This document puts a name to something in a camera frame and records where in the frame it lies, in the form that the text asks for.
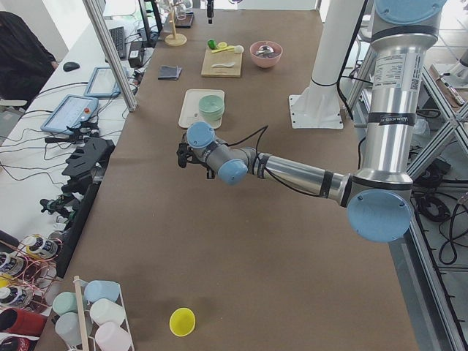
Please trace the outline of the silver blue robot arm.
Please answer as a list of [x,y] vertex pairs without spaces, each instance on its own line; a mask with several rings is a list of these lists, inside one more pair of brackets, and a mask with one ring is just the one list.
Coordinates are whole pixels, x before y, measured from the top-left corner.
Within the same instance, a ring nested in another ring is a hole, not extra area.
[[376,53],[363,164],[341,175],[259,152],[236,148],[204,121],[191,125],[178,147],[178,164],[202,165],[209,177],[239,183],[247,174],[273,179],[312,197],[330,198],[347,210],[363,238],[390,242],[411,221],[412,179],[407,160],[426,51],[437,41],[443,1],[376,1],[371,47]]

